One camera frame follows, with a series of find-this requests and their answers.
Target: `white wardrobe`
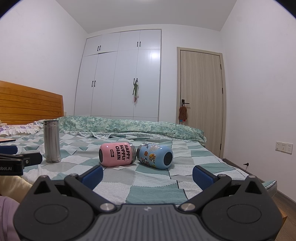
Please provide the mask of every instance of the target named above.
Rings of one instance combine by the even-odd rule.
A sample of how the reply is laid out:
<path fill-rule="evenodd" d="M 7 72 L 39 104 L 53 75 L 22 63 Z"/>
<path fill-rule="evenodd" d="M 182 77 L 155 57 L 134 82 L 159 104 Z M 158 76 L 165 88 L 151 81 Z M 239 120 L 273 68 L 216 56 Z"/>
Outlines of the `white wardrobe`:
<path fill-rule="evenodd" d="M 87 39 L 74 115 L 158 120 L 161 30 L 104 34 Z M 138 80 L 134 102 L 133 84 Z"/>

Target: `wooden headboard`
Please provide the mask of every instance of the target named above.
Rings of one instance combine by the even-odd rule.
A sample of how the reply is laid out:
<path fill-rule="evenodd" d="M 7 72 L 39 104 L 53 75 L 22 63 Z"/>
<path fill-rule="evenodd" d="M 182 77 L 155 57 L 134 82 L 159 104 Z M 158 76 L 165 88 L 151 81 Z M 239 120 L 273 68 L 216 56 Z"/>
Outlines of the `wooden headboard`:
<path fill-rule="evenodd" d="M 0 80 L 0 120 L 28 124 L 64 115 L 63 96 Z"/>

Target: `wall outlet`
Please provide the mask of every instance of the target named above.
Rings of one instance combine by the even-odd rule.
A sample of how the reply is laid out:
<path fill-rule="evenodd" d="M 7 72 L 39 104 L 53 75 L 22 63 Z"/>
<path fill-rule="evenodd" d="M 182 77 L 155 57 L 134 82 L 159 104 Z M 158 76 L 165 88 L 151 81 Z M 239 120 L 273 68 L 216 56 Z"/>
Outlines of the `wall outlet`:
<path fill-rule="evenodd" d="M 286 143 L 286 152 L 292 154 L 293 144 Z"/>
<path fill-rule="evenodd" d="M 292 154 L 292 148 L 293 148 L 293 144 L 291 143 L 285 143 L 285 142 L 279 142 L 279 141 L 276 142 L 277 151 Z"/>

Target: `black door handle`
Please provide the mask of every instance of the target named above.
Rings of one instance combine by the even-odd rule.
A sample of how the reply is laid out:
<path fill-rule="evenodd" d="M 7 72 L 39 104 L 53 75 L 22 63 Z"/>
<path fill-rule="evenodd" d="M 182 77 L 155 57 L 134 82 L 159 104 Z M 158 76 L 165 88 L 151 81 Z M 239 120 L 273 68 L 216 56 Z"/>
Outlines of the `black door handle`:
<path fill-rule="evenodd" d="M 181 101 L 181 106 L 184 106 L 184 104 L 190 104 L 190 103 L 186 103 L 184 99 L 182 99 Z"/>

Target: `blue tumbler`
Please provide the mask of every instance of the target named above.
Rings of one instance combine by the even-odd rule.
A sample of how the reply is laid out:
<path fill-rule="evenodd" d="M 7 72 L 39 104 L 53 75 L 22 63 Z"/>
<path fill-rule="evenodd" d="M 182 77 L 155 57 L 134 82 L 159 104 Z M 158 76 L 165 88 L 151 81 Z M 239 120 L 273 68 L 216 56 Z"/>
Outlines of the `blue tumbler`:
<path fill-rule="evenodd" d="M 172 164 L 173 151 L 165 145 L 144 143 L 137 149 L 137 158 L 144 165 L 164 170 Z"/>

